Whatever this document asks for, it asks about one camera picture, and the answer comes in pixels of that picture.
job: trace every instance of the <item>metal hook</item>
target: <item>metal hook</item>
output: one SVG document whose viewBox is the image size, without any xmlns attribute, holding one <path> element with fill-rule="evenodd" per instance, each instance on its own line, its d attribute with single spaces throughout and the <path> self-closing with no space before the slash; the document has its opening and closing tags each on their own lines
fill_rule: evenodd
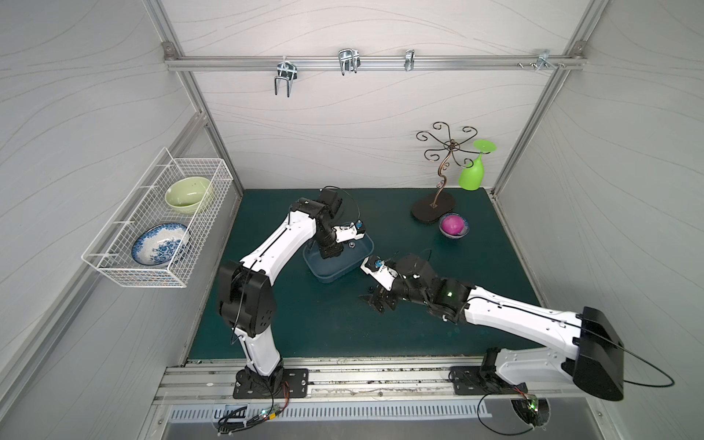
<svg viewBox="0 0 704 440">
<path fill-rule="evenodd" d="M 279 94 L 279 82 L 281 80 L 286 81 L 286 96 L 291 97 L 291 87 L 294 84 L 294 80 L 298 77 L 298 68 L 287 62 L 283 61 L 276 66 L 276 78 L 274 78 L 274 94 Z"/>
<path fill-rule="evenodd" d="M 337 58 L 340 60 L 342 76 L 345 75 L 345 70 L 357 73 L 357 68 L 362 64 L 359 60 L 359 51 L 355 49 L 342 49 L 337 53 Z"/>
<path fill-rule="evenodd" d="M 533 66 L 533 69 L 538 71 L 542 68 L 549 67 L 551 69 L 557 70 L 558 67 L 548 61 L 548 58 L 550 58 L 550 51 L 548 49 L 545 49 L 540 53 L 540 55 L 538 55 L 538 61 L 531 64 Z"/>
<path fill-rule="evenodd" d="M 410 72 L 413 70 L 413 63 L 415 62 L 415 51 L 413 49 L 409 49 L 406 51 L 406 63 L 403 65 L 403 68 L 406 69 L 406 72 Z"/>
</svg>

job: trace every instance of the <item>pink ball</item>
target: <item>pink ball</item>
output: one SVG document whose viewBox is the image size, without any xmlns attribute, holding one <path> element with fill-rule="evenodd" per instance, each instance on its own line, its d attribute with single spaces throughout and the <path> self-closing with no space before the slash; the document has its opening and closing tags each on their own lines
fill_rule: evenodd
<svg viewBox="0 0 704 440">
<path fill-rule="evenodd" d="M 450 235 L 459 235 L 465 228 L 465 221 L 459 215 L 448 215 L 442 221 L 442 230 Z"/>
</svg>

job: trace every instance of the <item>aluminum rail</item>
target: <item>aluminum rail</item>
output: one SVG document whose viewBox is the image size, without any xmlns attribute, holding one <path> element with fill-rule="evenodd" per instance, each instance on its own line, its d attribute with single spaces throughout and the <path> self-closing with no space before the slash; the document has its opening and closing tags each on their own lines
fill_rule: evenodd
<svg viewBox="0 0 704 440">
<path fill-rule="evenodd" d="M 481 364 L 482 356 L 284 359 L 286 368 L 308 368 L 308 402 L 467 398 L 454 394 L 448 380 L 450 367 Z M 244 366 L 244 359 L 219 359 L 189 360 L 184 367 L 169 367 L 153 404 L 241 402 L 232 398 L 232 391 L 237 372 Z M 541 397 L 586 395 L 566 383 L 531 383 L 529 389 Z"/>
<path fill-rule="evenodd" d="M 399 70 L 406 69 L 404 56 L 360 56 L 358 70 Z M 168 70 L 177 72 L 208 71 L 249 71 L 276 72 L 279 56 L 185 56 L 166 59 Z M 295 65 L 298 71 L 340 71 L 340 60 L 336 56 L 287 56 L 286 61 Z M 585 58 L 571 56 L 550 56 L 548 61 L 558 70 L 581 70 Z M 415 56 L 413 70 L 528 70 L 533 71 L 539 62 L 538 55 L 525 56 Z M 544 70 L 553 70 L 548 66 Z"/>
</svg>

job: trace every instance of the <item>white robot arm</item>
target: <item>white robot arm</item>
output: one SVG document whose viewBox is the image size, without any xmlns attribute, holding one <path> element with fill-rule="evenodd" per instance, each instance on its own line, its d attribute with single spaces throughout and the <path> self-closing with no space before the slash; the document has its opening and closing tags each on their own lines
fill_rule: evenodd
<svg viewBox="0 0 704 440">
<path fill-rule="evenodd" d="M 427 261 L 409 254 L 399 262 L 366 258 L 362 270 L 379 283 L 365 300 L 380 313 L 398 300 L 420 303 L 454 323 L 486 325 L 530 339 L 544 348 L 490 349 L 479 382 L 490 390 L 525 382 L 574 382 L 594 396 L 623 398 L 623 346 L 599 310 L 551 310 L 499 296 L 471 283 L 440 278 Z"/>
<path fill-rule="evenodd" d="M 239 262 L 220 266 L 219 312 L 237 336 L 247 358 L 247 368 L 270 378 L 280 367 L 271 319 L 276 310 L 272 286 L 281 269 L 309 239 L 318 242 L 323 258 L 338 256 L 342 243 L 364 237 L 361 221 L 343 226 L 330 223 L 341 205 L 335 191 L 323 189 L 317 200 L 299 199 L 281 225 L 252 253 Z M 265 379 L 278 389 L 273 379 Z"/>
</svg>

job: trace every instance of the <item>dark green tabletop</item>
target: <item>dark green tabletop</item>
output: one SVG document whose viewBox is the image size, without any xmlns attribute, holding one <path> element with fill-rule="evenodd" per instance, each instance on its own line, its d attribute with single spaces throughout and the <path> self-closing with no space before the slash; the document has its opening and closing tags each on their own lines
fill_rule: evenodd
<svg viewBox="0 0 704 440">
<path fill-rule="evenodd" d="M 446 189 L 457 200 L 454 212 L 470 224 L 469 234 L 458 240 L 444 237 L 437 223 L 423 225 L 411 217 L 413 202 L 432 189 L 347 191 L 359 203 L 378 256 L 388 258 L 398 251 L 398 259 L 430 248 L 430 264 L 441 277 L 470 281 L 498 295 L 538 304 L 485 191 Z M 339 193 L 344 199 L 340 219 L 355 220 L 354 203 Z M 252 252 L 281 224 L 291 203 L 300 197 L 317 196 L 315 189 L 245 191 L 223 259 L 239 260 Z M 412 303 L 401 302 L 396 311 L 380 315 L 358 298 L 375 285 L 373 278 L 354 270 L 331 284 L 322 284 L 308 269 L 301 252 L 289 260 L 273 287 L 278 310 L 272 330 L 285 358 L 476 355 L 495 346 L 539 346 L 490 327 L 443 322 Z M 210 292 L 191 359 L 244 357 L 239 344 L 230 345 L 232 330 L 215 309 L 216 288 Z"/>
</svg>

